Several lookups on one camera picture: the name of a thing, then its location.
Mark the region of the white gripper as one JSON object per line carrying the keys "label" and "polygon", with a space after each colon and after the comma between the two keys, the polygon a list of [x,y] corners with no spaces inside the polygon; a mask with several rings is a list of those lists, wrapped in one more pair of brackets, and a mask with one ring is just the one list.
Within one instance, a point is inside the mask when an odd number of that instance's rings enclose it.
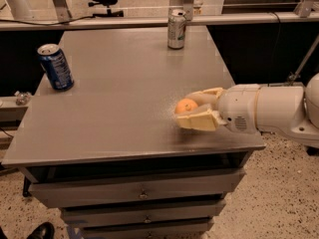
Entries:
{"label": "white gripper", "polygon": [[227,90],[212,88],[190,93],[187,99],[195,101],[199,106],[210,104],[213,107],[218,101],[218,111],[206,111],[181,115],[176,122],[181,128],[202,131],[216,131],[226,121],[226,127],[238,133],[256,133],[255,125],[256,101],[260,86],[236,85]]}

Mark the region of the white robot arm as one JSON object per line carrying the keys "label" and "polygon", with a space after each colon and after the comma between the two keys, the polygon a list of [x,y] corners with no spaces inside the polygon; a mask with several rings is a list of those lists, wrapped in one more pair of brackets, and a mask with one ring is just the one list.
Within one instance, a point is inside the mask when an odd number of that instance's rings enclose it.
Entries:
{"label": "white robot arm", "polygon": [[307,85],[235,85],[191,93],[174,112],[181,128],[232,132],[276,132],[308,147],[319,147],[319,78]]}

